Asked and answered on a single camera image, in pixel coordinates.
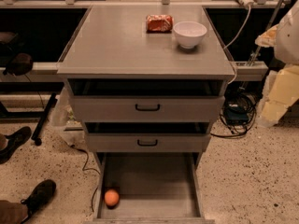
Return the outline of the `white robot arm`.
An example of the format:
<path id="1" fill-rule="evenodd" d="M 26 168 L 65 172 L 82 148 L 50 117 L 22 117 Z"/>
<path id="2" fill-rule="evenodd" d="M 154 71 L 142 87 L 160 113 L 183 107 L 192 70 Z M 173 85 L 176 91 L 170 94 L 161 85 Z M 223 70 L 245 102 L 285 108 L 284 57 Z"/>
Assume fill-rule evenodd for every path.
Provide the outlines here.
<path id="1" fill-rule="evenodd" d="M 255 44 L 273 47 L 277 60 L 285 63 L 278 71 L 259 116 L 259 124 L 271 127 L 299 100 L 299 1 L 279 24 L 259 35 Z"/>

